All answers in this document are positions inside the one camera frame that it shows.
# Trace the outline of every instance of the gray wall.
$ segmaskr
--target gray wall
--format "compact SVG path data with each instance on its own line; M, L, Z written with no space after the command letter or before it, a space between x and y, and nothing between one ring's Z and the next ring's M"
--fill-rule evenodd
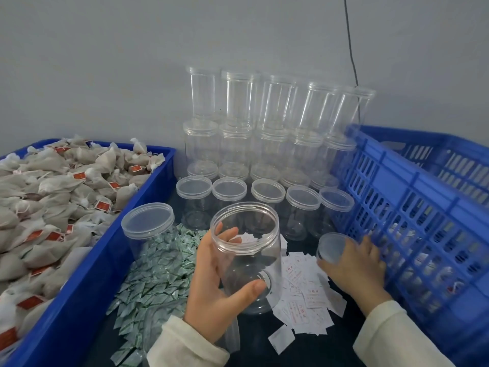
M488 0L348 6L359 83L378 91L367 123L489 145ZM186 64L355 84L343 0L0 0L0 154L74 133L182 150Z

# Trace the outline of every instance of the blue plastic crate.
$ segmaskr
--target blue plastic crate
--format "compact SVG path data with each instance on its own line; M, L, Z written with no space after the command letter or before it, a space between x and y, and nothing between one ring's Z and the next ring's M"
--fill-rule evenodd
M59 139L32 144L42 148ZM108 147L110 143L99 142ZM118 143L132 149L132 144ZM174 148L148 146L166 160L148 178L117 219L100 238L77 270L46 309L41 319L9 358L6 367L79 365L92 342L108 306L131 265L132 254L120 222L131 209L150 202L165 202L176 179L173 173ZM27 154L27 147L16 151Z
M389 292L455 364L473 365L489 346L489 150L451 135L363 130L336 174L356 204L333 221L357 240L372 234Z

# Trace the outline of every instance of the black tabletop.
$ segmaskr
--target black tabletop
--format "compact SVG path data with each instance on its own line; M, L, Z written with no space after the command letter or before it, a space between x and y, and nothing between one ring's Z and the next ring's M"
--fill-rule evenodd
M174 209L175 220L180 222L183 203L173 192L167 202ZM302 251L315 255L317 239L311 236L299 242L289 241L288 252ZM331 287L342 294L347 301L343 318L330 312L334 326L327 329L327 335L298 334L282 354L278 355L268 341L268 337L283 323L272 312L250 316L240 314L241 350L233 353L226 366L363 366L353 352L353 343L365 320L355 302L330 281ZM100 329L82 363L83 367L113 367L110 357L124 343L119 330L114 330L116 312L105 317Z

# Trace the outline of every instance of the white sweater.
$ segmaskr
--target white sweater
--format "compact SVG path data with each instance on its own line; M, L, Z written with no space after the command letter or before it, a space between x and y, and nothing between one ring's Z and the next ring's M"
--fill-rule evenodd
M367 367L453 367L395 301L384 302L369 314L353 350ZM221 367L228 359L227 351L175 316L148 353L150 367Z

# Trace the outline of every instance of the person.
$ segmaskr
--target person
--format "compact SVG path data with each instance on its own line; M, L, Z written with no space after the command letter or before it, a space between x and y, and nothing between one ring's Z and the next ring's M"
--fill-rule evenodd
M217 233L221 229L222 225L218 226ZM229 241L237 234L238 229L232 228L219 237ZM219 289L216 255L211 234L207 232L197 250L183 320L171 316L162 327L147 356L150 367L217 367L229 359L229 353L214 343L265 290L266 284L257 279L226 296ZM353 350L367 367L453 366L384 290L385 263L369 236L360 245L347 240L336 265L324 260L317 263L365 315Z

